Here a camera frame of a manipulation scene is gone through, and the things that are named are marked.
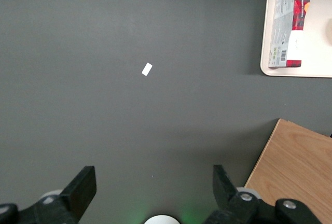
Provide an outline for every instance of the white circular object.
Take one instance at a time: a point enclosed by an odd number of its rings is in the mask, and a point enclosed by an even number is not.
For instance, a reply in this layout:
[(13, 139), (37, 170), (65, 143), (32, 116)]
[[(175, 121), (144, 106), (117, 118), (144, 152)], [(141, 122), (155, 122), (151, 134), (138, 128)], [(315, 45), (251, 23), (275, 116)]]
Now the white circular object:
[(180, 224), (180, 222), (168, 215), (156, 215), (148, 219), (144, 224)]
[(44, 198), (44, 197), (49, 197), (51, 195), (60, 195), (60, 193), (63, 191), (63, 189), (57, 189), (57, 190), (53, 190), (50, 192), (47, 192), (45, 194), (43, 194), (39, 199)]

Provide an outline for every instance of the green light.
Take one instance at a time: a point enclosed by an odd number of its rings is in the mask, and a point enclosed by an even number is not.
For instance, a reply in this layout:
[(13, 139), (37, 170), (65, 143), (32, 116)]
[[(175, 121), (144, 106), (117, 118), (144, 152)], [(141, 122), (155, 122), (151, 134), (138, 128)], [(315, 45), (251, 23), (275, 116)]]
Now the green light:
[(181, 214), (181, 224), (202, 224), (211, 211), (207, 209), (186, 208)]

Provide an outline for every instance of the metal screw head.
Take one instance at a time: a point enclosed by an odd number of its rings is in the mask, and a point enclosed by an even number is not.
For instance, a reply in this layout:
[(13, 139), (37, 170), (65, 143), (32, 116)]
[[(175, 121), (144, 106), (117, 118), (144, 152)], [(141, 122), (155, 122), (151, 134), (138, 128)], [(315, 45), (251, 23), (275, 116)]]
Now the metal screw head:
[(286, 200), (283, 202), (283, 205), (289, 209), (296, 209), (296, 204), (294, 202), (291, 202), (289, 200)]
[(9, 210), (8, 206), (0, 207), (0, 215), (6, 213)]
[(242, 198), (243, 201), (247, 201), (247, 202), (251, 201), (253, 199), (253, 197), (251, 195), (247, 194), (247, 193), (241, 194), (241, 198)]

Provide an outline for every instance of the product box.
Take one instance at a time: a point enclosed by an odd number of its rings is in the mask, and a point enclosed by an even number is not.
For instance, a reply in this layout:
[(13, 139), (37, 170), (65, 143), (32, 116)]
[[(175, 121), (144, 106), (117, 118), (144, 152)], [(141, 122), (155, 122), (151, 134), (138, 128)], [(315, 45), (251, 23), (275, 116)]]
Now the product box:
[(300, 67), (310, 0), (275, 0), (269, 67)]

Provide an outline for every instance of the screw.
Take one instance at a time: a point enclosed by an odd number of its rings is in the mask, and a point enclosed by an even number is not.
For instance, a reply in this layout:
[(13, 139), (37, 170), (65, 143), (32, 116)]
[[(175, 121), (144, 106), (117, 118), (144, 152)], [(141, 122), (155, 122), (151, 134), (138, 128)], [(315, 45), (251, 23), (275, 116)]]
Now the screw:
[(296, 204), (294, 202), (291, 202), (289, 200), (286, 200), (283, 202), (283, 205), (289, 209), (296, 209)]
[(243, 201), (247, 201), (247, 202), (251, 201), (253, 199), (253, 197), (251, 195), (247, 194), (247, 193), (242, 194), (241, 198), (242, 198)]
[(49, 203), (51, 203), (51, 202), (53, 202), (54, 201), (54, 199), (52, 198), (52, 197), (48, 197), (48, 198), (46, 198), (45, 200), (43, 200), (43, 204), (49, 204)]
[(0, 207), (0, 215), (6, 213), (9, 210), (8, 206)]

